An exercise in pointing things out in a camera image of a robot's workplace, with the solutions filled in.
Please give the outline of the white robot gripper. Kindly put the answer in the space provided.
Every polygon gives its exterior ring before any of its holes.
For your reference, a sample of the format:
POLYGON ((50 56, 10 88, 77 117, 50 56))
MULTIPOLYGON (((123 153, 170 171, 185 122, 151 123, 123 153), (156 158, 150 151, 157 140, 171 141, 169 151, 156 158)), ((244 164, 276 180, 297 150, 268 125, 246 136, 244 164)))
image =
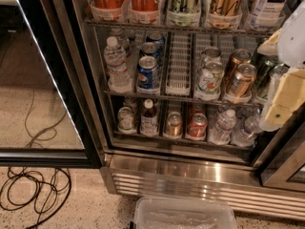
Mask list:
POLYGON ((305 1, 302 1, 282 28, 263 42, 257 51, 263 55, 277 55, 291 68, 284 73, 272 99, 265 119, 282 126, 305 102, 305 1))

